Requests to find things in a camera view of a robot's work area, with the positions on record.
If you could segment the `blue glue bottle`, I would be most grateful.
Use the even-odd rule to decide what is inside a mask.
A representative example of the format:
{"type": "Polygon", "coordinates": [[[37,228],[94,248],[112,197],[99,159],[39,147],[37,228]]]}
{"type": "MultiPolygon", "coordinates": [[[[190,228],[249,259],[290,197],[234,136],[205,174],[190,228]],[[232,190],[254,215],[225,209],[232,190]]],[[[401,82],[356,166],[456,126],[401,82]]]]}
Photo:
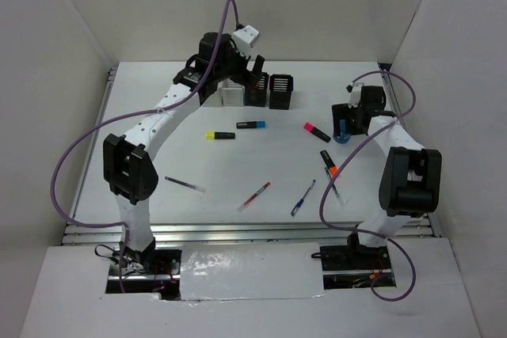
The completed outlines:
{"type": "Polygon", "coordinates": [[[338,144],[346,144],[349,142],[351,135],[348,132],[340,131],[333,134],[333,140],[338,144]]]}

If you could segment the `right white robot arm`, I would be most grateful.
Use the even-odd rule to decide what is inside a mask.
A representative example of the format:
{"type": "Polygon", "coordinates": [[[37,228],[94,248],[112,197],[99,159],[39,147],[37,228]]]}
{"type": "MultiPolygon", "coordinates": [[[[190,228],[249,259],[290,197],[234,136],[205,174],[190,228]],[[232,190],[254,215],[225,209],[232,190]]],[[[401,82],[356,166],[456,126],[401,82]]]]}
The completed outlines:
{"type": "Polygon", "coordinates": [[[332,106],[333,138],[347,143],[354,135],[367,135],[386,156],[379,184],[379,207],[348,237],[345,258],[364,268],[409,221],[436,210],[440,194],[442,156],[423,147],[385,109],[382,87],[363,83],[347,86],[349,101],[332,106]]]}

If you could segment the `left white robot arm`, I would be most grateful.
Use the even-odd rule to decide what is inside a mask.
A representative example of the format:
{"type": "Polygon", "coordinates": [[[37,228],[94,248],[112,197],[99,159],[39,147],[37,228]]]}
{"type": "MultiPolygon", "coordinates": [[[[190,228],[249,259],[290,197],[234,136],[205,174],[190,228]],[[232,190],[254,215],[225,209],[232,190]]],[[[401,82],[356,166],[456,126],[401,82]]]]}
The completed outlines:
{"type": "Polygon", "coordinates": [[[173,78],[173,84],[155,107],[121,136],[108,135],[103,142],[104,178],[114,194],[125,223],[121,248],[128,264],[139,274],[156,265],[155,239],[151,230],[149,198],[158,185],[154,159],[177,126],[217,90],[231,80],[255,87],[262,78],[264,58],[257,56],[247,68],[250,51],[260,37],[253,26],[239,26],[233,33],[207,32],[198,52],[173,78]]]}

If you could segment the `pink highlighter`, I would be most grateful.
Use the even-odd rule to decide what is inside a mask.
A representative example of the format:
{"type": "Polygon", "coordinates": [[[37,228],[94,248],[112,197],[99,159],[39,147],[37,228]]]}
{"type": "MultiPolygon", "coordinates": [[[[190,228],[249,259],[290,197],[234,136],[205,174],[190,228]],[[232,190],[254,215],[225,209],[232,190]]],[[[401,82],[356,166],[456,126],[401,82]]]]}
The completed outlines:
{"type": "Polygon", "coordinates": [[[303,126],[305,131],[308,131],[313,136],[316,136],[318,139],[321,139],[322,141],[328,143],[331,140],[331,137],[329,137],[326,133],[318,129],[316,126],[314,126],[311,123],[305,123],[303,126]]]}

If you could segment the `right black slotted container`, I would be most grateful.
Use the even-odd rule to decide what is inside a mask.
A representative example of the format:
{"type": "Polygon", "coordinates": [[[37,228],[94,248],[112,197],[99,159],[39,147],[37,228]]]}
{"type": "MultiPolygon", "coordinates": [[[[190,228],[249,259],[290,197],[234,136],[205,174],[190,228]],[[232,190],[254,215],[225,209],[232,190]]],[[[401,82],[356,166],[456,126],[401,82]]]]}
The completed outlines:
{"type": "Polygon", "coordinates": [[[293,91],[290,74],[273,74],[269,78],[269,108],[289,110],[293,91]]]}

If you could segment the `black slotted container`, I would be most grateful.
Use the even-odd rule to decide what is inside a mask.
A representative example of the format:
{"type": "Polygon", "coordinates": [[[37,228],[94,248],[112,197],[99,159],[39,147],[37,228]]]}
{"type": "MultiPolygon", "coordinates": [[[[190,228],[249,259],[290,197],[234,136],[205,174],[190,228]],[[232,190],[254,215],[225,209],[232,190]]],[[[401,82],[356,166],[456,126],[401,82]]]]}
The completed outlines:
{"type": "Polygon", "coordinates": [[[269,78],[269,108],[289,110],[293,91],[290,74],[273,74],[269,78]]]}
{"type": "Polygon", "coordinates": [[[263,73],[256,87],[245,88],[243,103],[245,106],[264,108],[269,87],[269,75],[263,73]]]}

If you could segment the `left black slotted container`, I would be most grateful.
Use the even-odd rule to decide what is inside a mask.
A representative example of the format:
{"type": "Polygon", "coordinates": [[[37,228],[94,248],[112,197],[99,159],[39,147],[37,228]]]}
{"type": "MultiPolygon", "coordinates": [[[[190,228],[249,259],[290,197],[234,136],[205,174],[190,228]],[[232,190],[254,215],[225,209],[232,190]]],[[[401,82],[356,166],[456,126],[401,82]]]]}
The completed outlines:
{"type": "Polygon", "coordinates": [[[245,88],[243,103],[245,106],[264,108],[269,87],[269,75],[263,73],[256,87],[245,88]]]}

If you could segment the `orange highlighter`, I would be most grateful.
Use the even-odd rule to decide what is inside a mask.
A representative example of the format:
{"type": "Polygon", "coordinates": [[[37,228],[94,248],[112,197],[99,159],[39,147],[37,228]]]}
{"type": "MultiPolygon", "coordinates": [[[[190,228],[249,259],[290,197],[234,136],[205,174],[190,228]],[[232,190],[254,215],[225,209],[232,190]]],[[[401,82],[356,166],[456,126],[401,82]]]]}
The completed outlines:
{"type": "Polygon", "coordinates": [[[335,177],[339,173],[339,167],[336,166],[330,154],[326,150],[321,150],[320,156],[325,163],[325,166],[332,177],[335,177]]]}

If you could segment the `blue highlighter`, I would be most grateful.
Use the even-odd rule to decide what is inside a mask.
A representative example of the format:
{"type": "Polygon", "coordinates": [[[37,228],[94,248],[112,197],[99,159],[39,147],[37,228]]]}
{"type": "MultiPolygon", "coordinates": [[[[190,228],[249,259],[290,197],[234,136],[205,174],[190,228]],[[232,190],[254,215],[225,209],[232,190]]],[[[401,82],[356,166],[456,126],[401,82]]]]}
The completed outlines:
{"type": "Polygon", "coordinates": [[[243,122],[237,122],[236,128],[239,130],[242,129],[260,129],[260,128],[266,128],[266,122],[265,121],[243,121],[243,122]]]}

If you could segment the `green pen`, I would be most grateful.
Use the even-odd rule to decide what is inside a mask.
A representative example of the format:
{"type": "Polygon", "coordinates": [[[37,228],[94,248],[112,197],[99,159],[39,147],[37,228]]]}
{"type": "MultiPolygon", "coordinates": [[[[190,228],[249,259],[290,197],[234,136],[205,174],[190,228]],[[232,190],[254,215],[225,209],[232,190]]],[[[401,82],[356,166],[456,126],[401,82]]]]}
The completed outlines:
{"type": "MultiPolygon", "coordinates": [[[[331,181],[331,180],[332,180],[332,176],[331,176],[331,174],[330,174],[329,169],[325,167],[325,168],[324,168],[324,170],[325,170],[325,173],[326,173],[327,179],[328,179],[329,181],[331,181]]],[[[345,203],[344,203],[343,199],[341,198],[341,195],[340,195],[339,191],[337,190],[337,188],[336,188],[336,186],[335,186],[334,184],[332,185],[331,189],[332,189],[333,194],[335,195],[335,198],[336,198],[336,200],[337,200],[338,205],[339,205],[340,207],[344,207],[344,206],[345,206],[345,203]]]]}

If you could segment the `yellow highlighter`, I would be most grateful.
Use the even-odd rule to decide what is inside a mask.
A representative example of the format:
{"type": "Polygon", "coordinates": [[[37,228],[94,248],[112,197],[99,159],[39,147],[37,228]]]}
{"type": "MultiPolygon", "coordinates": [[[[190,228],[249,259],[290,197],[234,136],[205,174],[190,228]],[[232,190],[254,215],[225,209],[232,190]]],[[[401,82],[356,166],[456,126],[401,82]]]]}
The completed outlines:
{"type": "Polygon", "coordinates": [[[207,140],[230,140],[235,139],[234,132],[222,132],[222,131],[207,131],[205,133],[207,140]]]}

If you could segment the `red pen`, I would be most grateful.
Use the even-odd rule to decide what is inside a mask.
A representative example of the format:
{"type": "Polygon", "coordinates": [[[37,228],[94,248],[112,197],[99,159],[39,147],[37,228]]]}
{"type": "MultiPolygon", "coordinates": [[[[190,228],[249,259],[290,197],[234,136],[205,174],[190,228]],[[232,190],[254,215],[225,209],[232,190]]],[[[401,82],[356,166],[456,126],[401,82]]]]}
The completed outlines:
{"type": "Polygon", "coordinates": [[[262,192],[264,192],[267,188],[271,186],[270,182],[266,182],[263,184],[253,195],[251,195],[247,200],[239,205],[237,208],[238,212],[242,212],[245,210],[262,192]]]}

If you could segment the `dark purple pen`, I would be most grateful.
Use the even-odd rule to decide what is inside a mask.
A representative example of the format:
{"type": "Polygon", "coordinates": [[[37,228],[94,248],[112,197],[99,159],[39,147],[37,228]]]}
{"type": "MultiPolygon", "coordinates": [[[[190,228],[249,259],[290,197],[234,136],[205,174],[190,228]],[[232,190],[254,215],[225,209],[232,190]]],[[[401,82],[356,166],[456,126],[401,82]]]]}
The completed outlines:
{"type": "Polygon", "coordinates": [[[164,177],[165,180],[171,182],[171,183],[174,183],[174,184],[178,184],[180,186],[184,186],[186,188],[191,188],[192,190],[195,190],[195,191],[198,191],[198,192],[202,192],[202,193],[205,193],[206,192],[206,189],[199,186],[199,185],[195,185],[195,184],[190,184],[188,182],[185,182],[185,181],[182,181],[182,180],[178,180],[178,179],[175,179],[175,178],[172,178],[172,177],[164,177]]]}

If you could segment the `white taped cover panel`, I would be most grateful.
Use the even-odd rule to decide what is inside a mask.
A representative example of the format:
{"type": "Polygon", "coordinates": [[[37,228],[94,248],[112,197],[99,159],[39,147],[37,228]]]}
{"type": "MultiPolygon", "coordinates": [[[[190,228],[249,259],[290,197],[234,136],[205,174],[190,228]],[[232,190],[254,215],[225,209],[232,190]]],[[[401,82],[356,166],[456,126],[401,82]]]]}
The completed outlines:
{"type": "Polygon", "coordinates": [[[180,293],[185,301],[318,298],[322,265],[310,243],[194,245],[182,249],[180,293]]]}

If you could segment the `aluminium frame rail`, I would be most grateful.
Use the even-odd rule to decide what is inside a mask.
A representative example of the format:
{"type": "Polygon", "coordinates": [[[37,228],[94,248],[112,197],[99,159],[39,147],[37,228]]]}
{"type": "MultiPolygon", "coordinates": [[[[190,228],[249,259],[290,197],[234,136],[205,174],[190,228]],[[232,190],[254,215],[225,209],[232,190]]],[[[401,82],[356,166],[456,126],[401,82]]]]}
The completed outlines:
{"type": "Polygon", "coordinates": [[[356,77],[382,85],[374,62],[268,62],[269,73],[290,74],[289,110],[219,107],[215,101],[188,116],[154,160],[160,181],[150,199],[157,241],[253,241],[325,237],[325,224],[354,226],[379,207],[379,183],[386,158],[374,142],[355,136],[345,145],[323,142],[305,131],[312,123],[333,130],[331,106],[345,103],[356,77]],[[237,122],[265,121],[266,128],[236,128],[237,122]],[[207,131],[234,132],[235,139],[207,140],[207,131]],[[327,179],[320,151],[339,167],[327,179]],[[172,177],[206,189],[171,183],[172,177]],[[292,208],[313,179],[316,183],[295,217],[292,208]],[[245,210],[241,203],[263,184],[271,186],[245,210]],[[332,192],[335,185],[345,206],[332,192]]]}

